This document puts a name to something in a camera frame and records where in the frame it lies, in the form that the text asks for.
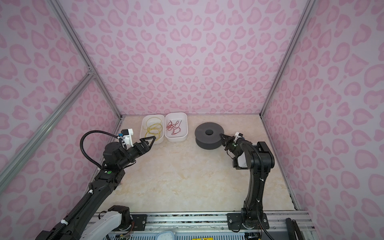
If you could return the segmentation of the dark grey cable spool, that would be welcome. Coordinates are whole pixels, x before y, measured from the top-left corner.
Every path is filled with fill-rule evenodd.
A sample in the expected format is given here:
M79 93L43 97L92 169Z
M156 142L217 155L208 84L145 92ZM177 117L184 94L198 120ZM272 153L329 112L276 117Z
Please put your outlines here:
M220 134L224 134L223 127L217 123L206 122L195 129L197 145L204 150L214 150L222 145Z

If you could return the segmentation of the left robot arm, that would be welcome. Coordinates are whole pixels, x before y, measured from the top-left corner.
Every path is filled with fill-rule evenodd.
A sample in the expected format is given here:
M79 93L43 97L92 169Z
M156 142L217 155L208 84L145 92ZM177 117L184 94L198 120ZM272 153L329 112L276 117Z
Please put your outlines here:
M115 206L89 226L90 220L106 198L117 188L125 175L125 169L134 165L137 158L149 152L156 141L155 136L132 142L133 130L122 130L116 141L105 146L100 171L89 183L88 192L77 205L52 230L42 231L38 240L102 240L115 229L132 230L134 221L130 209Z

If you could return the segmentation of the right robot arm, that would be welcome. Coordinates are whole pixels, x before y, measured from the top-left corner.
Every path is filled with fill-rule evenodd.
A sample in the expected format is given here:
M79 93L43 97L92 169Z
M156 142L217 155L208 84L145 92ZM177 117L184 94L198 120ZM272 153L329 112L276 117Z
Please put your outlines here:
M266 179L275 166L275 158L266 142L256 144L247 141L243 134L220 134L227 153L232 153L233 168L250 171L248 194L239 214L227 214L229 230L268 230L267 215L263 210L263 194Z

